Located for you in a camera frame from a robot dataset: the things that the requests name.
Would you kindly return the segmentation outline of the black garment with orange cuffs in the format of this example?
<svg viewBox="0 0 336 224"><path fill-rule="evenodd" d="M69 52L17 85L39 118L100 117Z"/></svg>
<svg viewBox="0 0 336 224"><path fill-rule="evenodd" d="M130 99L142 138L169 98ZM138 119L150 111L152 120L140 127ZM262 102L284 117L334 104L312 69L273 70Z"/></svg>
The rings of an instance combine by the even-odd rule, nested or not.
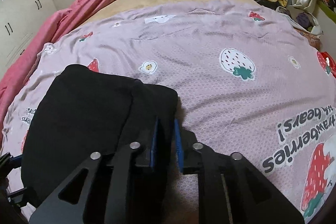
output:
<svg viewBox="0 0 336 224"><path fill-rule="evenodd" d="M69 65L40 102L23 149L21 178L35 211L92 152L112 156L158 122L150 181L132 223L162 223L178 95L173 89Z"/></svg>

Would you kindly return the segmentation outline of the lilac strawberry print bedsheet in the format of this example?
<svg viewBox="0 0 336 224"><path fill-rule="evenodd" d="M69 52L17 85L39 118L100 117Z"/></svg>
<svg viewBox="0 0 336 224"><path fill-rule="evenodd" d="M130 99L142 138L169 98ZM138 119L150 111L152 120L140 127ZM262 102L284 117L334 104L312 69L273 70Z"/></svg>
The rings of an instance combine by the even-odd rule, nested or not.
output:
<svg viewBox="0 0 336 224"><path fill-rule="evenodd" d="M69 65L176 91L174 121L215 152L241 153L301 213L303 223L327 222L335 209L335 78L278 12L262 6L181 2L126 11L87 23L45 43L28 81L9 106L1 156L23 156L35 112ZM29 222L35 212L21 167L7 176L3 199ZM175 134L162 223L199 223L198 176L178 166Z"/></svg>

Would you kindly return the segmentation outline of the red plastic bag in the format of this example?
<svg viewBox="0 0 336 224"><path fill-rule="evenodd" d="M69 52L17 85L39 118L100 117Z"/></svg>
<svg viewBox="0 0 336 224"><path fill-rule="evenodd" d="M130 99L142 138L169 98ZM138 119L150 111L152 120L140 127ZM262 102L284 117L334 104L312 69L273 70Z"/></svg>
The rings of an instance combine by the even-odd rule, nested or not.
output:
<svg viewBox="0 0 336 224"><path fill-rule="evenodd" d="M327 52L317 51L317 59L327 75L333 75L336 78L336 63Z"/></svg>

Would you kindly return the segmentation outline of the white wardrobe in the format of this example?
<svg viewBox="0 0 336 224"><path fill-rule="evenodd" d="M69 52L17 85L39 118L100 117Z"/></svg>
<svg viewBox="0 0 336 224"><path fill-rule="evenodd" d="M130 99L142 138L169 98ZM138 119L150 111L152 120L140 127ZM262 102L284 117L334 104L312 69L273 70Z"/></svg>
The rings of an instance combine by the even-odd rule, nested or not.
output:
<svg viewBox="0 0 336 224"><path fill-rule="evenodd" d="M53 0L1 0L1 76L55 11Z"/></svg>

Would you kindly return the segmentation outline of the pink fleece blanket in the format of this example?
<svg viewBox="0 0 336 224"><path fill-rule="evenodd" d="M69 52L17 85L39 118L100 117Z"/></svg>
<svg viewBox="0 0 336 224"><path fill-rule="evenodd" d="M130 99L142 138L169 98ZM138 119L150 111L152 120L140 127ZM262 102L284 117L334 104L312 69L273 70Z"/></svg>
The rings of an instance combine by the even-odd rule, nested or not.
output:
<svg viewBox="0 0 336 224"><path fill-rule="evenodd" d="M41 26L23 54L1 79L1 128L15 96L28 81L45 43L55 43L115 0L75 0L70 7L53 13Z"/></svg>

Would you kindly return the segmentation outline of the floral fabric basket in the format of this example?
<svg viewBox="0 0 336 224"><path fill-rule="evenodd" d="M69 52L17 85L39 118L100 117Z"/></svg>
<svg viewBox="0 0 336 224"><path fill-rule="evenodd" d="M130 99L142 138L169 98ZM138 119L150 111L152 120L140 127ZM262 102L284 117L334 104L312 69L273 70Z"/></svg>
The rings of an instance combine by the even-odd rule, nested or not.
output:
<svg viewBox="0 0 336 224"><path fill-rule="evenodd" d="M276 12L286 18L299 34L307 38L312 47L318 51L321 49L320 37L323 34L323 30L313 14L294 7L285 8L282 6L278 6Z"/></svg>

